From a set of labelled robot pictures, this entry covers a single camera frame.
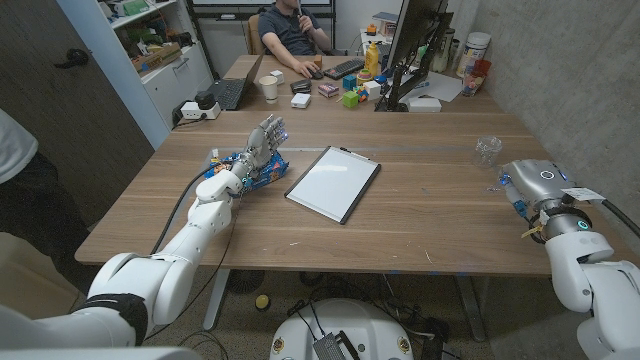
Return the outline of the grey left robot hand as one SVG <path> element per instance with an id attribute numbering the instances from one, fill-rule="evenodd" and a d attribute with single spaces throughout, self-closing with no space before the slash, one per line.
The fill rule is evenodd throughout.
<path id="1" fill-rule="evenodd" d="M 271 114 L 250 133 L 247 146 L 241 154 L 241 162 L 251 178 L 258 175 L 277 148 L 288 139 L 284 125 L 282 117 Z"/>

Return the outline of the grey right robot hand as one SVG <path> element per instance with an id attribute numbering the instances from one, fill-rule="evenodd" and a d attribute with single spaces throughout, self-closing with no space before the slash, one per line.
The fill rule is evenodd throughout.
<path id="1" fill-rule="evenodd" d="M 502 167 L 499 182 L 518 215 L 528 223 L 522 237 L 544 244 L 558 235 L 592 229 L 589 216 L 564 192 L 576 183 L 552 161 L 512 161 Z"/>

